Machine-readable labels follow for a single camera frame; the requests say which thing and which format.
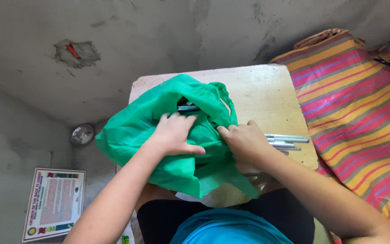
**striped fabric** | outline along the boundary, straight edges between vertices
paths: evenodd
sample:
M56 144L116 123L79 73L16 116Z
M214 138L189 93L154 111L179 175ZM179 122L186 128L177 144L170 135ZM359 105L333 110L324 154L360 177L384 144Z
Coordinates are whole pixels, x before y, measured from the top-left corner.
M335 177L390 220L390 68L348 31L274 58L287 65L319 173Z

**metal bowl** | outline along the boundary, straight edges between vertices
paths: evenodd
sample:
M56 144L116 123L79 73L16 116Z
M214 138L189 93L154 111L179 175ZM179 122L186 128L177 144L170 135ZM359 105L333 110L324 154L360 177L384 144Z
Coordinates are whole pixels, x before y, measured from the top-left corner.
M73 145L87 145L93 140L94 130L90 125L80 125L72 133Z

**gray cement floor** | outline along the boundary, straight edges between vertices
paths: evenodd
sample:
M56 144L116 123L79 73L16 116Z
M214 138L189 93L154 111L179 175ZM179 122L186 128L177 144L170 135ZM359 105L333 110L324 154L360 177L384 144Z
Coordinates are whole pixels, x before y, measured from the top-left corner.
M106 121L96 124L95 131L100 132ZM86 170L86 187L84 196L84 210L94 201L95 197L100 193L101 189L111 180L115 175L116 164L107 158L96 147L95 141L84 147L77 147L74 149L74 169ZM201 202L211 207L226 207L235 204L247 202L249 200L242 192L235 187L224 184L201 199ZM324 227L315 220L316 223L316 237L314 244L327 244L329 242L328 235ZM134 235L140 235L137 223L132 223ZM136 244L143 244L139 238L135 237ZM57 243L58 240L52 240L46 243Z

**table top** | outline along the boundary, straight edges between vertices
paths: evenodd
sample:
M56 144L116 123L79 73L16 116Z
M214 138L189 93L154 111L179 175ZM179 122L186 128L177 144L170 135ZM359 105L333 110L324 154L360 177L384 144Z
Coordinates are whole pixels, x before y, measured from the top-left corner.
M275 64L184 73L202 83L221 82L227 86L239 123L250 119L257 122L265 134L309 137L299 102L286 66ZM133 83L129 103L160 83L178 75L149 75ZM301 151L290 151L290 157L311 169L318 168L312 141L296 143Z

